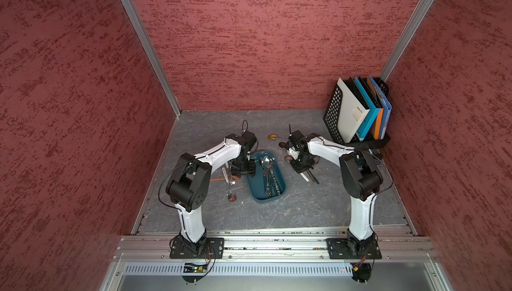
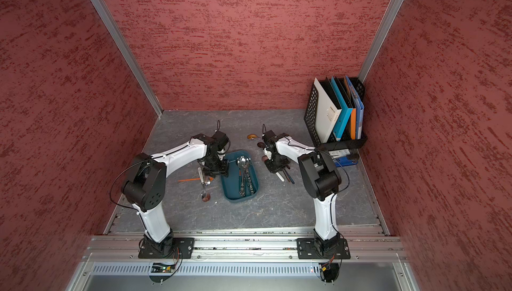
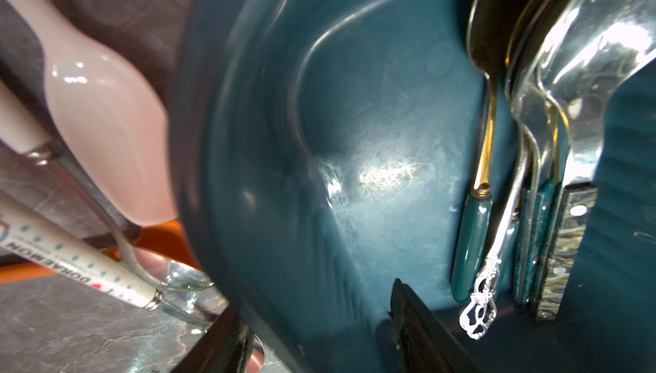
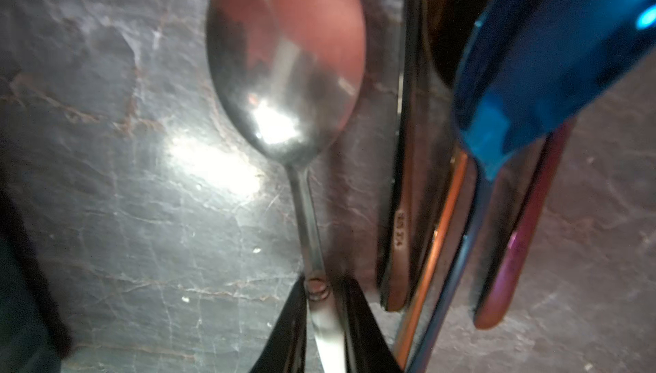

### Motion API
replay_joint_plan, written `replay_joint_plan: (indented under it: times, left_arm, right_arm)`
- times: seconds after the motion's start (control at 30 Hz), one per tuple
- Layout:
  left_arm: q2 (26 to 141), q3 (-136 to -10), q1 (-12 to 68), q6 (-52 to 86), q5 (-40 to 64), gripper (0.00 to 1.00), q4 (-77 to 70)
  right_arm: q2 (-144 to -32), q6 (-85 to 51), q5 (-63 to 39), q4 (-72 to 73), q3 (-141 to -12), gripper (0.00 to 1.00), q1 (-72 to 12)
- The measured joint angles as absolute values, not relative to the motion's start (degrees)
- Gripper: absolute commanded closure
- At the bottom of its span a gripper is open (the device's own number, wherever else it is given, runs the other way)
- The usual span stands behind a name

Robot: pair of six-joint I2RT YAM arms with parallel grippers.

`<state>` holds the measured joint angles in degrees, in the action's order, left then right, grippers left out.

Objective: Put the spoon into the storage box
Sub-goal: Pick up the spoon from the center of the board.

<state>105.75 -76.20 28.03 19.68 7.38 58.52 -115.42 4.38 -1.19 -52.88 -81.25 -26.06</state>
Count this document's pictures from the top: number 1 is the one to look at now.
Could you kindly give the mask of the white handled spoon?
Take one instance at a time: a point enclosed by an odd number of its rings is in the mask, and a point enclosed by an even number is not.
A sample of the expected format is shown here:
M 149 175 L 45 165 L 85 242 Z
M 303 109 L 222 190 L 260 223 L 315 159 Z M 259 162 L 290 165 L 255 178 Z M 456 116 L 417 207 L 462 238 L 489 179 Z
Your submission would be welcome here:
M 305 179 L 305 181 L 310 182 L 310 178 L 306 175 L 305 172 L 301 172 L 300 175 Z

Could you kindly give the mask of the teal plastic storage box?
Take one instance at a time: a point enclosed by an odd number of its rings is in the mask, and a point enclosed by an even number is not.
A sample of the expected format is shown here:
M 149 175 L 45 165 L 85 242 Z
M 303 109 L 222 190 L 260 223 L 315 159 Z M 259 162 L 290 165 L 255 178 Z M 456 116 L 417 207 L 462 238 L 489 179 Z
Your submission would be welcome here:
M 262 166 L 261 163 L 265 157 L 272 160 L 273 172 L 268 173 Z M 287 185 L 273 153 L 258 151 L 252 154 L 251 158 L 255 160 L 255 174 L 247 176 L 247 181 L 253 199 L 257 203 L 269 203 L 284 196 Z

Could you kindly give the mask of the ornate silver spoon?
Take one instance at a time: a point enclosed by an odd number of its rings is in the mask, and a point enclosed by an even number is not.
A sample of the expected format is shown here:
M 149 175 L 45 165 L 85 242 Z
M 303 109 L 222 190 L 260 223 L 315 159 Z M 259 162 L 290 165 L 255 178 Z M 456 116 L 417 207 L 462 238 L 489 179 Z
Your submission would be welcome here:
M 275 173 L 273 171 L 274 163 L 273 163 L 272 159 L 268 160 L 268 165 L 269 165 L 269 173 L 271 175 L 271 179 L 273 181 L 273 185 L 274 185 L 275 191 L 276 191 L 277 195 L 281 195 L 281 189 L 279 187 L 279 184 L 277 182 L 277 178 L 276 178 Z

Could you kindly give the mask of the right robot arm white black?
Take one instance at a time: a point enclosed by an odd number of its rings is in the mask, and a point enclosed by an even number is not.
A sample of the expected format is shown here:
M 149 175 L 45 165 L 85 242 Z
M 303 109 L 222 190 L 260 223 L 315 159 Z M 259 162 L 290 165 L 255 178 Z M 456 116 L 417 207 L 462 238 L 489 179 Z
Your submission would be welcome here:
M 286 150 L 290 165 L 298 174 L 310 175 L 316 159 L 324 159 L 339 167 L 343 187 L 351 197 L 351 222 L 347 237 L 355 248 L 363 248 L 375 240 L 373 201 L 383 183 L 374 156 L 325 139 L 318 134 L 289 134 Z

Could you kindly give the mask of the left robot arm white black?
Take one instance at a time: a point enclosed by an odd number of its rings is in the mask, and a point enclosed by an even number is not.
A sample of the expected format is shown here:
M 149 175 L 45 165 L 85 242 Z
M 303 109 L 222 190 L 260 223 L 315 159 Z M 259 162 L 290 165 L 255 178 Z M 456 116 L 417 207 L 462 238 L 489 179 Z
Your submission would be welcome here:
M 207 197 L 212 172 L 225 167 L 228 176 L 253 176 L 256 162 L 250 156 L 256 143 L 257 137 L 245 131 L 241 136 L 226 136 L 220 144 L 205 152 L 180 156 L 165 192 L 179 211 L 180 236 L 185 241 L 199 244 L 205 236 L 201 205 Z

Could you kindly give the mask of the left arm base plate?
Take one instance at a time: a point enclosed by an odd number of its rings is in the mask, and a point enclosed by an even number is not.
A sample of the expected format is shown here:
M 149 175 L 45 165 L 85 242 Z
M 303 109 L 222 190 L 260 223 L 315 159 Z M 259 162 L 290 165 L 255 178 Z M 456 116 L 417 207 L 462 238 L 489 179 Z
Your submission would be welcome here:
M 192 243 L 181 235 L 169 243 L 170 259 L 222 259 L 225 239 L 203 237 Z

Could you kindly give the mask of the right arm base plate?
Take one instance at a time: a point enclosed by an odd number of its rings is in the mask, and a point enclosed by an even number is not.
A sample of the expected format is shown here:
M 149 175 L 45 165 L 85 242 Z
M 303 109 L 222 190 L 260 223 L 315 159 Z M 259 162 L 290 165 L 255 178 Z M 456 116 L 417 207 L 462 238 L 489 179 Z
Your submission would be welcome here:
M 382 254 L 377 240 L 327 239 L 327 251 L 331 260 L 381 260 Z

